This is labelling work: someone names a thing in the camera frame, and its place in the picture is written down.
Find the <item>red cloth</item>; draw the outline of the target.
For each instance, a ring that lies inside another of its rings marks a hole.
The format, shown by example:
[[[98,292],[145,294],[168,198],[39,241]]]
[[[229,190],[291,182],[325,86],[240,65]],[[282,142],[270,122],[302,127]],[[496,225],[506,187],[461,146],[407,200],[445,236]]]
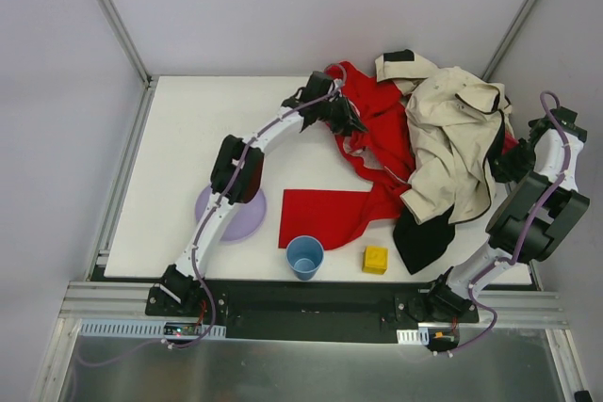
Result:
[[[313,235],[327,250],[359,238],[369,223],[398,220],[406,208],[401,196],[409,189],[416,168],[411,150],[405,100],[396,85],[368,76],[348,61],[332,65],[327,73],[344,79],[342,90],[358,108],[368,131],[351,137],[336,136],[336,147],[356,175],[369,182],[365,192],[316,189],[287,190],[284,194],[278,245],[285,248],[296,236]]]

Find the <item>cream and black jacket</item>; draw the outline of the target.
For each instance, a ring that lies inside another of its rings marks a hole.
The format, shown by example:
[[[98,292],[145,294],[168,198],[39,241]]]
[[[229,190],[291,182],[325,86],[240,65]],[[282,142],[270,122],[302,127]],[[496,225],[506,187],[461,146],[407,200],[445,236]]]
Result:
[[[394,83],[405,100],[416,168],[401,199],[415,221],[448,214],[457,224],[484,215],[497,193],[491,163],[513,130],[504,86],[411,50],[384,53],[375,66],[378,81]]]

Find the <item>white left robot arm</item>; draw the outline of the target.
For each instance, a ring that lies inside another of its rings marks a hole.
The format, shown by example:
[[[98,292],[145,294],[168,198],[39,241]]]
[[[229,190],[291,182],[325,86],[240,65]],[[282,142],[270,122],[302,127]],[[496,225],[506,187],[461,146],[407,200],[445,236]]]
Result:
[[[222,141],[204,212],[180,257],[160,278],[160,290],[178,307],[190,310],[199,306],[203,297],[210,297],[204,275],[211,253],[228,223],[259,191],[265,157],[287,137],[317,121],[343,137],[367,130],[358,108],[339,88],[315,100],[304,100],[298,90],[259,130],[245,137],[229,135]]]

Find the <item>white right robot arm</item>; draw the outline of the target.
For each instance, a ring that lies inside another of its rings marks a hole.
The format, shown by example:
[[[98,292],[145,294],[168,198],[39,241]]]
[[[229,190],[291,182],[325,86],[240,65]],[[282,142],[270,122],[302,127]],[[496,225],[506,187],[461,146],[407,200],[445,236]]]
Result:
[[[576,125],[577,116],[557,107],[530,122],[530,139],[520,149],[533,169],[490,219],[488,241],[421,296],[425,321],[475,322],[472,312],[487,285],[518,264],[546,260],[586,213],[590,200],[579,194],[575,170],[587,131]]]

